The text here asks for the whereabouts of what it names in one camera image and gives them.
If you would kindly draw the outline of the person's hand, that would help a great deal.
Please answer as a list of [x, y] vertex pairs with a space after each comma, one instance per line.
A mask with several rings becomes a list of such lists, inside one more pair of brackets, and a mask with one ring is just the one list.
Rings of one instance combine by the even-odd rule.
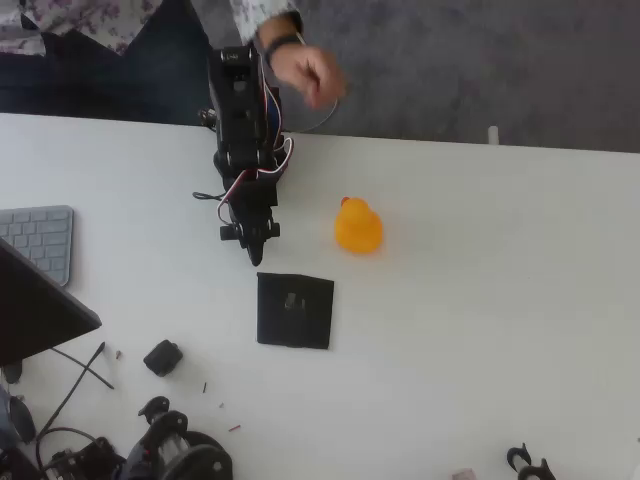
[[346, 80], [327, 51], [306, 45], [281, 46], [271, 56], [276, 78], [297, 90], [312, 108], [323, 108], [346, 94]]

